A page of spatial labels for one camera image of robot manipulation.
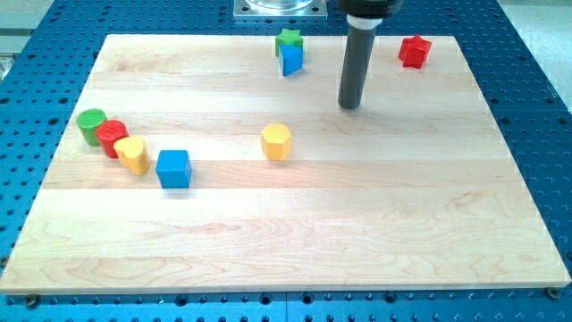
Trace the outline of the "black robot arm flange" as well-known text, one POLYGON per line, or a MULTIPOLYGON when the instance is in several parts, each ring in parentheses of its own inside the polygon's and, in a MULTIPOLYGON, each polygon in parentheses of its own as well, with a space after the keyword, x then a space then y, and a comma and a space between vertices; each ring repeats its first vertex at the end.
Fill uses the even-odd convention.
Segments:
POLYGON ((338 0, 338 8, 358 18, 379 19, 397 14, 404 0, 338 0))

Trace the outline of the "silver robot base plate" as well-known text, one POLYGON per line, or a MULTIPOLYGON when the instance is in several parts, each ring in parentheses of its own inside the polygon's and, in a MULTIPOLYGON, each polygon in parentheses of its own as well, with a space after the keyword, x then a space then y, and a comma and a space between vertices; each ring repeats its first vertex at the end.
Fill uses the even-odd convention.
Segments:
POLYGON ((235 21, 324 19, 328 17, 323 0, 234 0, 235 21))

